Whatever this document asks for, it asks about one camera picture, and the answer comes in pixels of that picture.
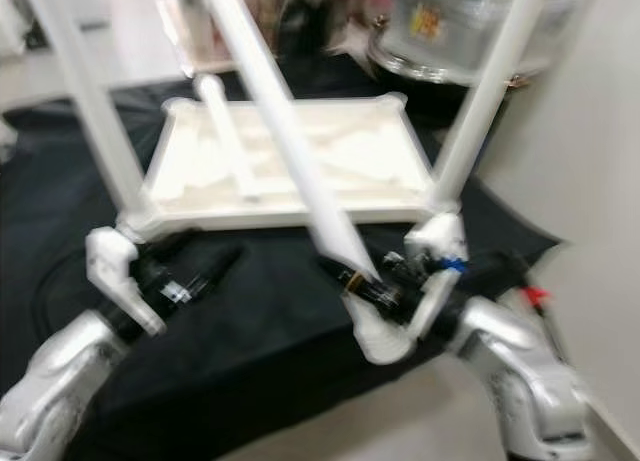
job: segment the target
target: white plastic tube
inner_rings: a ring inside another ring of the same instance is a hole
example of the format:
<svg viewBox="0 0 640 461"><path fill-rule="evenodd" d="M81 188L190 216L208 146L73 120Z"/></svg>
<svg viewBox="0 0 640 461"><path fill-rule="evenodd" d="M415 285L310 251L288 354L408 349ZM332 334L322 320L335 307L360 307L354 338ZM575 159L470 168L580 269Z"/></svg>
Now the white plastic tube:
<svg viewBox="0 0 640 461"><path fill-rule="evenodd" d="M208 2L245 87L272 132L289 174L309 209L310 229L316 245L325 254L375 273L357 231L322 179L293 110L292 95L243 0ZM371 362L392 363L412 349L413 341L406 333L384 322L370 305L350 296L346 306L354 322L354 335Z"/></svg>
<svg viewBox="0 0 640 461"><path fill-rule="evenodd" d="M144 212L142 170L127 133L105 91L91 73L78 27L63 0L29 0L55 50L67 87L78 107L93 158L119 211Z"/></svg>
<svg viewBox="0 0 640 461"><path fill-rule="evenodd" d="M217 76L202 75L195 80L195 87L209 112L213 128L218 133L220 144L229 161L229 169L236 180L240 196L245 200L256 200L259 191L251 171L249 157L242 146L238 130L233 124L224 95L224 84Z"/></svg>
<svg viewBox="0 0 640 461"><path fill-rule="evenodd" d="M438 157L428 210L442 210L460 196L544 3L545 0L512 1L495 44L488 51L482 76L467 94Z"/></svg>

